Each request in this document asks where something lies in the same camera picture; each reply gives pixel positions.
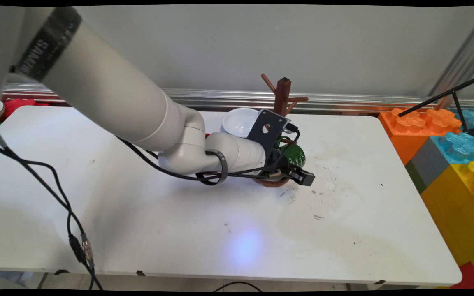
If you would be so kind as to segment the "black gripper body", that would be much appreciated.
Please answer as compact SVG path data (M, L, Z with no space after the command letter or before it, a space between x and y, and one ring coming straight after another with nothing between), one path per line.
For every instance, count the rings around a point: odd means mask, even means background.
M269 177L284 177L290 170L290 162L287 152L279 148L273 148L267 160L265 173Z

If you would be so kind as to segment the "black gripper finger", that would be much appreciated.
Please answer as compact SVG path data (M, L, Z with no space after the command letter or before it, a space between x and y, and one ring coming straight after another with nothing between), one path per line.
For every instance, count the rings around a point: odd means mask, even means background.
M301 186L310 187L314 183L315 175L301 167L291 166L288 169L288 178Z

